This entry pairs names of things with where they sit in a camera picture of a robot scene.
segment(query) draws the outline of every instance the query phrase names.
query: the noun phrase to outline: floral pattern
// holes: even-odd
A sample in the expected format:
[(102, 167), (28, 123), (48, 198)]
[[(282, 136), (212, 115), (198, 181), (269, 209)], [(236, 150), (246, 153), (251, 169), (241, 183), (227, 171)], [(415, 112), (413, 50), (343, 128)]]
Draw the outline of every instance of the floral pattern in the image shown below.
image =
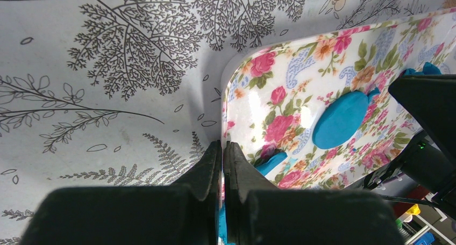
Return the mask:
[[(225, 90), (224, 141), (240, 143), (253, 165), (278, 150), (287, 152), (266, 176), (280, 188), (350, 185), (394, 159), (420, 130), (388, 87), (406, 68), (419, 70), (426, 61), (439, 66), (447, 59), (456, 40), (453, 13), (447, 9), (352, 28), (253, 54)], [(296, 66), (297, 59), (305, 67)], [(288, 70), (294, 79), (287, 79)], [(353, 137), (327, 150), (312, 143), (312, 128), (331, 103), (350, 91), (368, 94), (376, 87), (381, 93)]]

